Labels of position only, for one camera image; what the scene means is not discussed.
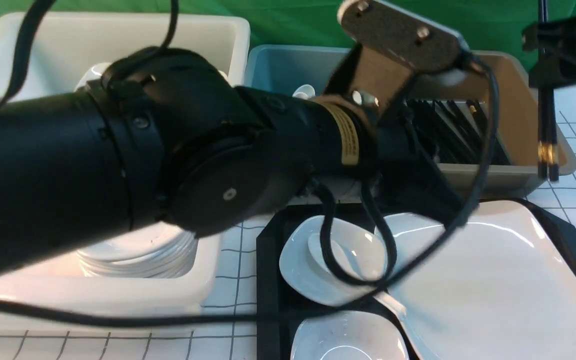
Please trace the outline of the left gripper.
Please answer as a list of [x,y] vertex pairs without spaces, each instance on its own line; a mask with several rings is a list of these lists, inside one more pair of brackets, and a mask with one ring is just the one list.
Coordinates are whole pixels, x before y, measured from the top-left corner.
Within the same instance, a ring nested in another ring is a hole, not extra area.
[[366,112],[366,130],[374,137],[377,158],[363,193],[363,206],[387,214],[411,213],[444,226],[463,208],[462,197],[450,186],[434,160],[435,142],[418,132],[411,112],[378,120]]

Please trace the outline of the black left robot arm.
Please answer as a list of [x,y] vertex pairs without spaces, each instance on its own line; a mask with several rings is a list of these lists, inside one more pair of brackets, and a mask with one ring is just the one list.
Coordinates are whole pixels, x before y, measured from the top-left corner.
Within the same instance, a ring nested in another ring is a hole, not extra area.
[[0,276],[157,223],[212,236],[313,181],[336,199],[376,186],[386,207],[441,223],[464,205],[403,118],[232,87],[170,49],[108,89],[0,107]]

